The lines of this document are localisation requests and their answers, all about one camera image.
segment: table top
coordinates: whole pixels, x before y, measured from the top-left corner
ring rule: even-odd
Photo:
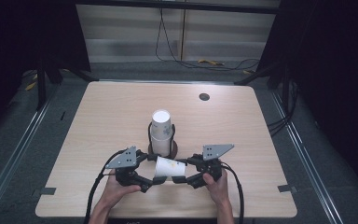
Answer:
[[[202,93],[210,99],[201,100]],[[56,191],[41,196],[36,214],[85,216],[90,189],[106,160],[131,146],[147,152],[147,127],[158,109],[168,110],[175,125],[176,159],[201,154],[203,145],[235,145],[220,159],[240,179],[245,217],[296,215],[292,194],[278,190],[287,182],[252,88],[139,82],[88,85],[46,184],[46,188]],[[152,179],[155,165],[144,161],[136,171]],[[186,176],[196,172],[187,166]],[[101,197],[106,179],[95,191],[92,207]],[[234,217],[238,217],[240,197],[230,172],[228,191]],[[167,181],[147,193],[125,196],[111,210],[110,217],[216,217],[216,208],[206,188],[193,189]]]

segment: metal rail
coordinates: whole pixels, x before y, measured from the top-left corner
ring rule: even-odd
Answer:
[[[61,0],[57,3],[72,3],[79,5],[92,6],[115,6],[115,7],[154,7],[154,8],[171,8],[171,9],[191,9],[202,11],[225,11],[225,12],[244,12],[259,14],[281,14],[292,13],[294,10],[281,9],[278,7],[249,7],[241,5],[223,5],[223,4],[206,4],[190,3],[176,1],[142,1],[142,0]]]
[[[2,170],[0,174],[0,200],[11,178],[13,177],[17,168],[19,167],[21,159],[24,156],[29,144],[31,143],[37,128],[39,127],[43,117],[45,117],[50,101],[55,95],[57,89],[58,86],[54,86],[52,90],[52,94],[49,96],[46,102],[41,106],[41,108],[38,111],[36,111],[34,117],[32,118],[30,124],[28,125],[20,142],[17,144],[15,150],[11,154],[10,159],[7,161],[5,168]]]
[[[275,91],[272,92],[272,96],[276,106],[278,107],[279,113],[282,118],[285,117],[285,112],[282,107],[282,99],[279,94]],[[310,178],[310,182],[321,202],[322,207],[324,208],[325,213],[327,214],[330,223],[332,224],[343,224],[341,216],[334,204],[333,199],[331,198],[327,188],[324,185],[321,177],[319,176],[318,171],[313,165],[312,160],[310,159],[310,155],[308,154],[307,149],[305,148],[298,131],[296,130],[295,125],[292,121],[289,121],[286,126],[287,132],[289,132],[290,137],[296,147],[296,151],[298,153],[299,158],[301,159],[304,168]]]

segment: upside-down paper cup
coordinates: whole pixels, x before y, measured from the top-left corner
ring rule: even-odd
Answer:
[[[158,140],[165,140],[172,135],[171,115],[168,111],[160,109],[153,113],[151,135]]]
[[[162,157],[157,158],[155,177],[185,175],[186,165]]]
[[[170,155],[171,137],[164,140],[158,140],[154,136],[152,136],[151,140],[152,140],[153,153],[159,154],[162,157],[168,157]]]

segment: black cable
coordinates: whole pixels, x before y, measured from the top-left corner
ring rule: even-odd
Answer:
[[[235,177],[235,181],[237,182],[237,187],[238,187],[238,193],[240,194],[240,216],[239,216],[239,224],[243,223],[243,213],[244,213],[244,201],[243,201],[243,191],[242,191],[242,185],[240,183],[240,180],[237,177],[237,174],[235,174],[234,170],[231,169],[231,167],[229,167],[226,163],[222,162],[222,168],[229,170],[232,174],[234,174]]]
[[[107,160],[107,162],[105,163],[105,165],[103,166],[103,169],[101,170],[101,172],[98,174],[97,178],[95,178],[95,182],[94,185],[92,185],[91,190],[89,191],[89,200],[87,202],[87,211],[86,211],[86,215],[84,217],[84,221],[83,224],[88,224],[90,221],[90,213],[91,213],[91,205],[92,205],[92,198],[94,197],[94,193],[95,190],[97,189],[98,185],[100,184],[100,181],[103,179],[104,175],[103,172],[105,170],[106,165],[118,154],[123,153],[125,150],[120,150],[119,152],[113,154],[109,160]]]
[[[294,81],[292,81],[291,96],[292,96],[293,104],[289,113],[284,118],[268,124],[269,127],[279,124],[278,126],[269,129],[269,131],[271,132],[271,137],[275,136],[278,132],[280,132],[289,123],[289,121],[292,119],[292,116],[295,113],[296,101],[298,97],[298,87],[295,85]]]
[[[157,43],[156,43],[156,50],[155,50],[155,53],[156,53],[156,57],[162,61],[162,62],[176,62],[180,65],[182,65],[183,67],[186,67],[186,68],[203,68],[203,69],[207,69],[207,70],[212,70],[212,71],[233,71],[233,70],[244,70],[244,69],[250,69],[252,67],[255,67],[256,65],[258,65],[259,63],[259,59],[245,59],[245,60],[242,60],[237,66],[233,67],[233,68],[229,68],[229,67],[211,67],[211,66],[199,66],[199,65],[195,65],[195,64],[192,64],[192,63],[186,63],[186,62],[183,62],[183,61],[178,61],[175,56],[173,55],[173,52],[172,52],[172,49],[171,49],[171,44],[170,44],[170,40],[168,38],[168,34],[167,34],[167,29],[165,28],[165,22],[164,22],[164,19],[163,19],[163,16],[162,16],[162,8],[159,9],[159,13],[160,13],[160,21],[159,21],[159,27],[158,27],[158,37],[157,37]],[[165,39],[167,40],[167,45],[168,45],[168,49],[170,50],[170,54],[173,58],[173,60],[164,60],[164,59],[161,59],[159,56],[158,56],[158,43],[159,43],[159,37],[160,37],[160,33],[161,33],[161,26],[164,30],[164,34],[165,34]],[[240,66],[244,63],[244,62],[249,62],[249,61],[256,61],[254,64],[250,65],[250,66],[247,66],[247,67],[243,67],[243,68],[240,68]]]

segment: white cup rim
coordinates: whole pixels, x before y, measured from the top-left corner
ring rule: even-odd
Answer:
[[[165,120],[155,120],[155,115],[159,112],[165,112],[168,115],[168,118]],[[155,121],[156,123],[165,123],[165,122],[169,121],[170,119],[171,119],[171,114],[170,114],[170,112],[168,112],[168,110],[165,110],[165,109],[156,110],[152,116],[152,120]]]

